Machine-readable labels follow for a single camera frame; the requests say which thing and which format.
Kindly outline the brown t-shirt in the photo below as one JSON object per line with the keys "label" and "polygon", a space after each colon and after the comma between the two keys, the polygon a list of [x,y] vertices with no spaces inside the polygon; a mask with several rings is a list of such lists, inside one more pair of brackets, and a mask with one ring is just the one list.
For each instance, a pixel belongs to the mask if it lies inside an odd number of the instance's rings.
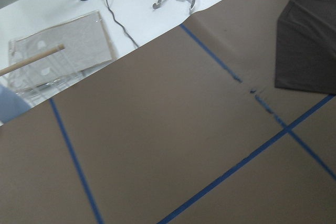
{"label": "brown t-shirt", "polygon": [[335,94],[335,0],[289,0],[277,20],[275,87]]}

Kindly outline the wooden dowel stick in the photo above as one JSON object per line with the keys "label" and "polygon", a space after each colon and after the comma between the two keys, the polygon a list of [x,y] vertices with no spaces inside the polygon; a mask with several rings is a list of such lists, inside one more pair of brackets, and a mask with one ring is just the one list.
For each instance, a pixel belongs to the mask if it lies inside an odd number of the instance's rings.
{"label": "wooden dowel stick", "polygon": [[60,51],[62,51],[64,49],[65,49],[64,44],[59,44],[56,47],[53,47],[53,48],[51,48],[51,49],[49,49],[49,50],[47,50],[45,52],[39,53],[39,54],[37,54],[35,56],[32,56],[30,58],[27,58],[27,59],[24,59],[24,60],[22,60],[20,62],[17,62],[15,64],[11,65],[11,66],[8,66],[8,67],[2,69],[1,70],[1,77],[4,76],[4,75],[6,75],[6,74],[8,74],[8,73],[10,73],[10,72],[12,72],[12,71],[20,69],[20,68],[22,68],[22,67],[24,67],[26,65],[29,65],[29,64],[31,64],[33,62],[36,62],[36,61],[41,60],[41,59],[43,59],[45,57],[48,57],[48,56],[50,56],[50,55],[52,55],[54,53],[60,52]]}

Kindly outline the plastic bagged cardboard sheet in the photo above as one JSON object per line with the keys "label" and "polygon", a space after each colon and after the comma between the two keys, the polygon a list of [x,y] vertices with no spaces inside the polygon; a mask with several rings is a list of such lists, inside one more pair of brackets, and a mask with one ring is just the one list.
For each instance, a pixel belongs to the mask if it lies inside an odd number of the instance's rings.
{"label": "plastic bagged cardboard sheet", "polygon": [[9,42],[8,61],[15,64],[53,48],[56,52],[5,76],[7,86],[23,92],[67,77],[80,79],[82,71],[117,60],[117,53],[99,11],[46,28]]}

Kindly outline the light blue cup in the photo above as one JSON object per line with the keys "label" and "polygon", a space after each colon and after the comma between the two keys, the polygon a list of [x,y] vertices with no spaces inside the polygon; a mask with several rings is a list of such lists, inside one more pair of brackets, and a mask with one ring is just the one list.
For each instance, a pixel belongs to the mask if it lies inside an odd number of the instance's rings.
{"label": "light blue cup", "polygon": [[1,85],[1,122],[3,124],[31,109],[31,106],[12,90]]}

